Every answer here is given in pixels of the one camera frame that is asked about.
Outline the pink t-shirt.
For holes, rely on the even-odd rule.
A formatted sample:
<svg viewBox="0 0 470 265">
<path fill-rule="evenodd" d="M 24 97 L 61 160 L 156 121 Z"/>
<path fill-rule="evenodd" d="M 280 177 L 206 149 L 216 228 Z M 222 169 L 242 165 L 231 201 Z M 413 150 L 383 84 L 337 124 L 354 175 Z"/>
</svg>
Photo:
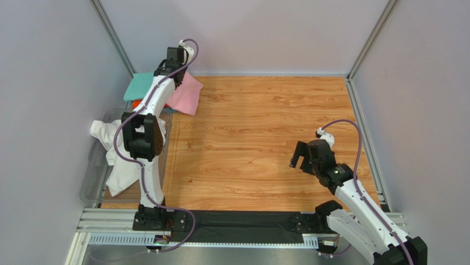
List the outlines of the pink t-shirt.
<svg viewBox="0 0 470 265">
<path fill-rule="evenodd" d="M 171 94 L 166 105 L 180 113 L 195 116 L 203 84 L 186 72 L 181 85 Z"/>
</svg>

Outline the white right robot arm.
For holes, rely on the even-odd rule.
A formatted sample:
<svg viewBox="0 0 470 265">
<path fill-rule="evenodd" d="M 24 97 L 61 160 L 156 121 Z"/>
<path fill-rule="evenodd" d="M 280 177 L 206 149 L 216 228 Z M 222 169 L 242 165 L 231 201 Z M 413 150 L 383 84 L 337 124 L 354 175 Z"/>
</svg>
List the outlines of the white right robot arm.
<svg viewBox="0 0 470 265">
<path fill-rule="evenodd" d="M 302 158 L 302 172 L 337 197 L 315 208 L 322 225 L 344 237 L 370 264 L 427 264 L 424 240 L 410 237 L 373 203 L 354 171 L 336 162 L 331 146 L 325 139 L 299 141 L 290 162 L 294 168 Z"/>
</svg>

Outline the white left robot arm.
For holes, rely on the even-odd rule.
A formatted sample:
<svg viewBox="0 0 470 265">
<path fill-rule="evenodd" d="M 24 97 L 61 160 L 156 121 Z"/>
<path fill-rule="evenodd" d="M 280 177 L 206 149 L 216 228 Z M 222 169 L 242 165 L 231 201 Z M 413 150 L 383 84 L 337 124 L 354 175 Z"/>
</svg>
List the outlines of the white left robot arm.
<svg viewBox="0 0 470 265">
<path fill-rule="evenodd" d="M 165 231 L 170 228 L 159 174 L 159 158 L 164 149 L 164 126 L 158 118 L 169 97 L 182 83 L 194 49 L 180 44 L 167 49 L 167 57 L 153 73 L 152 83 L 142 102 L 132 112 L 123 113 L 122 142 L 140 170 L 141 201 L 135 214 L 136 231 Z"/>
</svg>

